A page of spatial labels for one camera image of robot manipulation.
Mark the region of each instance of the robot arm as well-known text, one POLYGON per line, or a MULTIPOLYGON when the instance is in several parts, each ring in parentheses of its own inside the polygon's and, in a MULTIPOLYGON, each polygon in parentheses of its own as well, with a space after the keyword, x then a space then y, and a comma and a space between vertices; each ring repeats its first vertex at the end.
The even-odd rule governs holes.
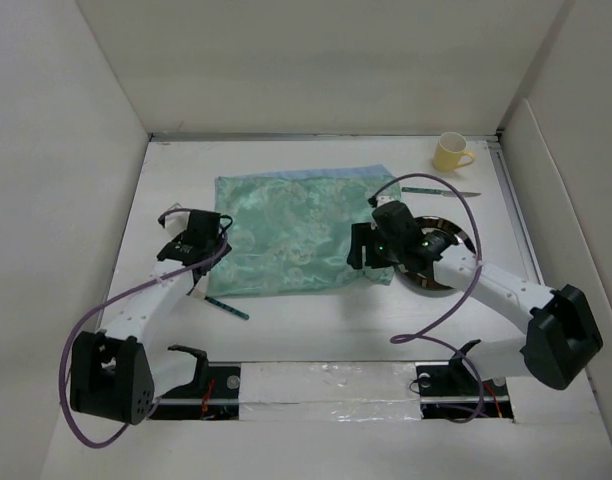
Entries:
MULTIPOLYGON (((423 232, 402 202, 380 197, 376 206, 372 223, 353 225, 348 256, 353 268, 401 264, 409 272, 434 277, 458 290, 469 287, 477 262, 466 247, 443 232, 423 232)), ((483 263, 472 297, 522 333, 501 342, 474 340, 461 349, 484 380, 533 376, 563 390, 602 348, 586 297, 570 285, 553 290, 483 263)), ((453 357, 450 364, 451 375, 473 380, 459 357, 453 357)))
POLYGON ((208 369, 204 351, 173 345, 153 359, 146 350, 175 305, 230 251, 228 245, 220 248, 221 218, 192 210, 186 230, 157 255, 149 275, 154 284, 134 293, 103 329, 77 336, 71 364, 73 410, 136 425, 146 418, 153 400, 173 388, 202 388, 208 369), (190 269, 167 276, 184 267, 190 269))

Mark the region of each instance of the green cloth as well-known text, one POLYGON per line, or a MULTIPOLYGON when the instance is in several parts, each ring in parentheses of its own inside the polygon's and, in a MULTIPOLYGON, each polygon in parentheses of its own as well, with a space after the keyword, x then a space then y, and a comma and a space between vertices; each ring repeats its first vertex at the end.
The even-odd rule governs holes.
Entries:
MULTIPOLYGON (((367 199, 392 178, 219 177, 215 210, 233 217, 233 250, 211 270, 208 295, 315 292, 362 276, 389 284, 392 268, 353 270, 346 257, 351 225, 371 220, 367 199)), ((401 198, 396 185, 384 194, 401 198)))

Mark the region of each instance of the green knife handle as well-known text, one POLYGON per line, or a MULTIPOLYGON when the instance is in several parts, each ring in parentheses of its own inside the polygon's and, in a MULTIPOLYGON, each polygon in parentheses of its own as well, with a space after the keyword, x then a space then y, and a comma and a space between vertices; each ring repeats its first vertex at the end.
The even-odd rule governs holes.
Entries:
POLYGON ((415 187, 402 187, 404 193, 428 193, 431 195, 442 195, 444 192, 437 188, 415 188, 415 187))

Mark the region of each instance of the mug handle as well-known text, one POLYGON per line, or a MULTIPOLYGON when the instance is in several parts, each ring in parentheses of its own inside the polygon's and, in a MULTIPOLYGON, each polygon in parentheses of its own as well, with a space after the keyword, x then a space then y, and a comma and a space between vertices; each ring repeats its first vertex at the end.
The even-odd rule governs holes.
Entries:
POLYGON ((462 155, 470 157, 470 162, 460 163, 455 168, 467 167, 468 165, 470 165, 471 163, 473 163, 475 161, 475 154, 473 152, 469 152, 468 150, 464 150, 462 155))

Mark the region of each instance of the transparent tape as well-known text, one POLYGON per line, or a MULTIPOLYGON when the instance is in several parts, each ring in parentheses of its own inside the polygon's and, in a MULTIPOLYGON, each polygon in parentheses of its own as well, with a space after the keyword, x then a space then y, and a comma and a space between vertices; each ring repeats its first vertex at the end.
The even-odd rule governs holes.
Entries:
POLYGON ((243 421, 421 420, 414 363, 242 364, 243 421))

